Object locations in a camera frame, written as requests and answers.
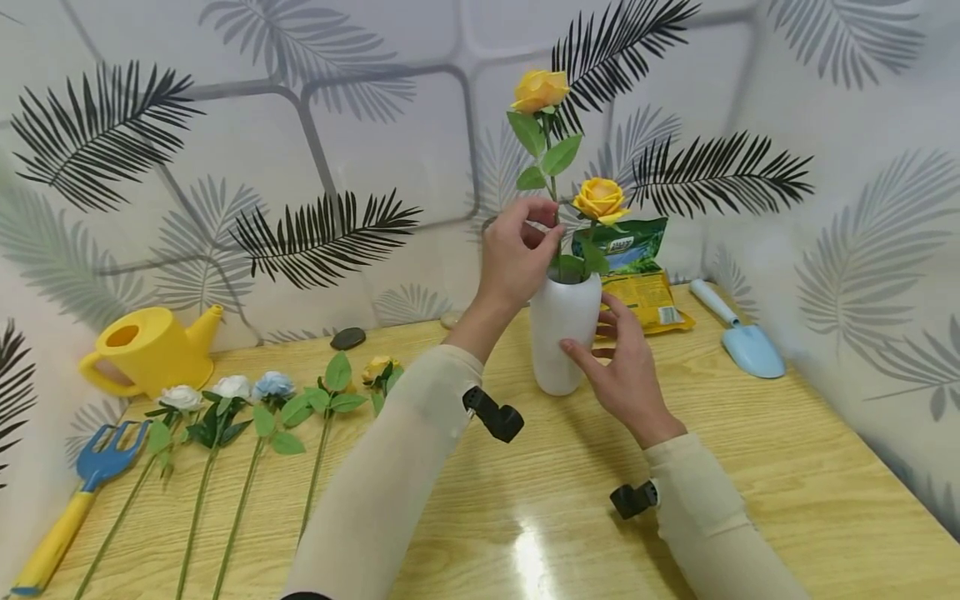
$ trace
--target left hand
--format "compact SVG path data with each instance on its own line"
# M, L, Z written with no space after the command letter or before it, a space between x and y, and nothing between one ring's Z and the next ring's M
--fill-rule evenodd
M505 302L515 314L537 293L564 236L557 203L519 198L484 231L478 300ZM546 233L527 223L551 228Z

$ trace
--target rose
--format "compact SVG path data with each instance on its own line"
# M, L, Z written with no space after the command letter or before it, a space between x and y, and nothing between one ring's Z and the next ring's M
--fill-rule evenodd
M573 206L591 221L612 225L630 212L622 207L623 200L623 190L616 181L595 177L583 182Z
M250 380L243 375L224 377L210 391L220 397L242 397L247 401L249 401L252 392Z
M546 107L555 107L569 91L563 71L528 71L514 89L516 102L510 108L523 114L533 114Z
M376 383L377 377L381 376L383 372L387 369L387 365L393 365L393 371L400 366L400 361L390 356L374 356L373 360L368 363L367 367L363 370L361 379L363 379L363 384L365 386L372 386Z
M267 396L286 399L294 394L294 387L294 382L282 372L267 371L253 385L253 399L262 400Z
M204 404L200 392L194 390L188 385L179 385L167 388L163 391L163 396L156 399L157 402L173 406L178 410L192 413L200 410Z

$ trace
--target white rose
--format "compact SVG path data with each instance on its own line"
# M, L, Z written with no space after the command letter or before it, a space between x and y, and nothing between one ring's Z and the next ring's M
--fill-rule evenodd
M203 406L200 392L194 390L188 385L179 385L173 388L167 388L163 391L163 396L156 399L157 402L163 402L167 406L173 406L176 409L192 413L200 410Z
M231 375L224 377L213 386L211 392L222 397L242 397L250 401L251 394L250 380L243 375Z

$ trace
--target white vase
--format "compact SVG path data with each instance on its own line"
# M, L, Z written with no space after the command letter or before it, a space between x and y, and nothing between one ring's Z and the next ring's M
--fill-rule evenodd
M534 377L547 394L566 396L583 380L583 372L560 348L560 341L569 338L587 348L593 345L602 293L596 273L573 284L548 277L530 300Z

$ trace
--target watering can spout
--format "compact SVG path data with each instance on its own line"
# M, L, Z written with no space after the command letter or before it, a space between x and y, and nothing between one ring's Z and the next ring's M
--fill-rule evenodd
M190 340L190 344L201 353L208 354L223 316L223 306L220 304L210 306L197 321L186 328L186 337Z

